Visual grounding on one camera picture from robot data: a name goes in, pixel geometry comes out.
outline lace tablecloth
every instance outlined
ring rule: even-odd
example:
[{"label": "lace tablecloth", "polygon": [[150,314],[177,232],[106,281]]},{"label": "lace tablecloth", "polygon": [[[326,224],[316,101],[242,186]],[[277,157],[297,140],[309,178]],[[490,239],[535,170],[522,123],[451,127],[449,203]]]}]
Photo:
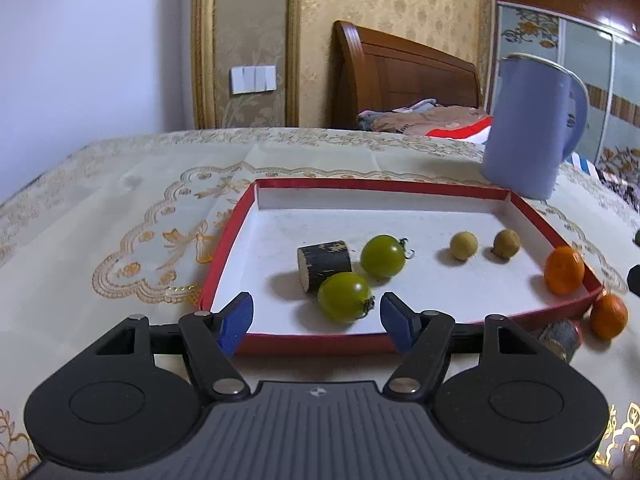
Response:
[{"label": "lace tablecloth", "polygon": [[[115,139],[70,156],[0,208],[0,480],[37,464],[22,423],[37,384],[131,313],[169,323],[194,308],[216,240],[254,179],[486,184],[481,158],[481,148],[466,142],[304,128]],[[640,216],[568,164],[551,199],[531,203],[629,307],[629,326],[618,338],[605,345],[586,330],[572,361],[612,404],[596,461],[615,465],[640,426],[640,300],[625,282],[640,259],[632,243]],[[235,363],[252,387],[260,379],[382,385],[398,358]],[[472,363],[457,359],[449,373]],[[178,359],[158,364],[185,374]]]}]

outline red box rim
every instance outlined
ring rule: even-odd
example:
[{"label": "red box rim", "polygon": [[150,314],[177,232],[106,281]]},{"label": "red box rim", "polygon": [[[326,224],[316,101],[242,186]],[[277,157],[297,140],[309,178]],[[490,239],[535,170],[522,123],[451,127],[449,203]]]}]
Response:
[{"label": "red box rim", "polygon": [[[486,200],[511,200],[521,213],[553,245],[567,245],[539,213],[517,194],[498,187],[466,186],[462,184],[434,184],[430,182],[405,182],[401,180],[367,180],[357,178],[260,178],[254,181],[234,208],[225,229],[220,236],[216,253],[210,263],[204,286],[198,298],[200,310],[208,310],[213,304],[222,272],[228,260],[231,248],[244,223],[249,209],[255,202],[259,188],[297,188],[297,189],[365,189],[377,191],[400,191],[408,193],[463,196]],[[526,330],[542,328],[559,319],[581,317],[593,304],[603,290],[603,286],[589,267],[586,267],[582,282],[587,295],[578,300],[560,303],[511,317]],[[261,333],[247,334],[237,354],[270,356],[326,356],[326,355],[363,355],[394,352],[394,346],[385,333],[375,334],[328,334],[328,335],[273,335]]]}]

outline green cherry tomato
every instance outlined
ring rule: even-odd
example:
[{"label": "green cherry tomato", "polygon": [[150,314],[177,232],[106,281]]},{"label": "green cherry tomato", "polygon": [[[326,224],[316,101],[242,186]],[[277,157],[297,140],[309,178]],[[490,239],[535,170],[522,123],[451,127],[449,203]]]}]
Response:
[{"label": "green cherry tomato", "polygon": [[365,278],[354,272],[338,272],[320,285],[318,303],[330,319],[352,323],[367,315],[374,299]]},{"label": "green cherry tomato", "polygon": [[384,280],[404,267],[404,246],[389,235],[378,235],[367,242],[360,255],[360,266],[373,278]]}]

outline blue pitcher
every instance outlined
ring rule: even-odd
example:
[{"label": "blue pitcher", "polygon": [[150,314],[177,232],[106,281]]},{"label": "blue pitcher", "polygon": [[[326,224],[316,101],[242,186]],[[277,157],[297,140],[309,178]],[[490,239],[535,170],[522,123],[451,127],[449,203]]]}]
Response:
[{"label": "blue pitcher", "polygon": [[[554,190],[560,164],[584,131],[587,89],[573,72],[530,54],[503,57],[499,71],[502,88],[482,174],[520,195],[546,200]],[[575,117],[570,113],[572,98]]]}]

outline gold door frame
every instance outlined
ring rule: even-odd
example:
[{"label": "gold door frame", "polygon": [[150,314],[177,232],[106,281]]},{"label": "gold door frame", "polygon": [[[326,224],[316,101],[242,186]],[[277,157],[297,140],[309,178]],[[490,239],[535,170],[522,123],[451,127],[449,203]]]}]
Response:
[{"label": "gold door frame", "polygon": [[[216,0],[191,0],[191,92],[197,129],[218,126],[216,107]],[[300,0],[287,0],[286,126],[298,126]]]},{"label": "gold door frame", "polygon": [[216,123],[216,0],[191,0],[191,92],[197,129]]}]

